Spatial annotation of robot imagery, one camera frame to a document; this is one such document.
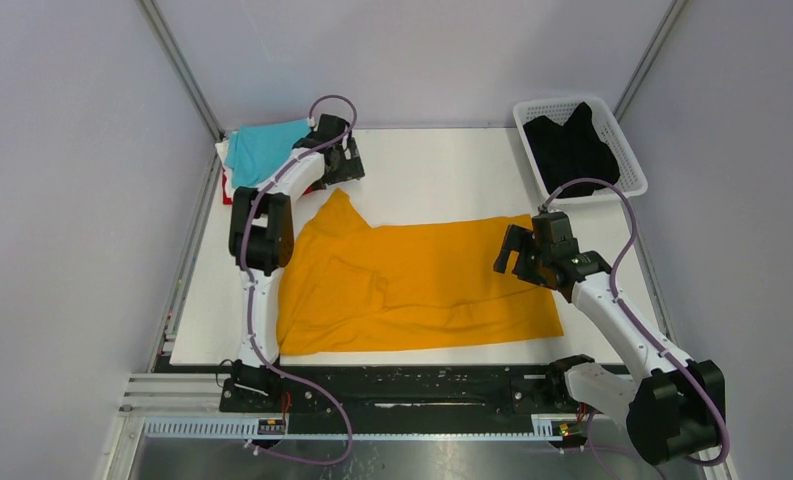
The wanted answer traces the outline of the yellow t-shirt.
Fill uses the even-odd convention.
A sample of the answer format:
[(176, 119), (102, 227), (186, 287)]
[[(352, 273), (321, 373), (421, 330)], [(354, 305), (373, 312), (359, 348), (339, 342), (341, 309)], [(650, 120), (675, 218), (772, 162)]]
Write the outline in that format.
[(288, 356), (466, 347), (553, 338), (553, 294), (496, 273), (526, 215), (373, 227), (334, 192), (302, 228), (279, 288)]

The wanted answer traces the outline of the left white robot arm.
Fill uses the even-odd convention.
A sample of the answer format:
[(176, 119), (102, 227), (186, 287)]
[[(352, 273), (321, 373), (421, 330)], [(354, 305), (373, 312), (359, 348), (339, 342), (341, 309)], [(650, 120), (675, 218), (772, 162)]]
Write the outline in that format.
[(228, 246), (240, 270), (242, 338), (224, 395), (257, 410), (273, 409), (283, 396), (282, 380), (269, 367), (279, 357), (278, 287), (294, 251), (294, 206), (310, 190), (364, 176), (352, 130), (350, 121), (321, 115), (276, 173), (234, 193)]

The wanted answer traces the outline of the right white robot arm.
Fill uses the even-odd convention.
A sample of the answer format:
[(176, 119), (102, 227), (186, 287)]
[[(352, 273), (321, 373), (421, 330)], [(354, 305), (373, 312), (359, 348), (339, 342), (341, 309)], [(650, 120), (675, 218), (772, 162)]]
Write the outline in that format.
[[(580, 249), (565, 213), (541, 212), (531, 222), (507, 227), (494, 271), (558, 292), (596, 326), (628, 372), (611, 373), (587, 355), (556, 360), (542, 389), (549, 405), (561, 412), (579, 404), (594, 408), (624, 427), (653, 466), (678, 458), (724, 462), (731, 439), (721, 369), (694, 360), (645, 323), (615, 270), (599, 253)], [(705, 461), (700, 455), (710, 449), (719, 452)]]

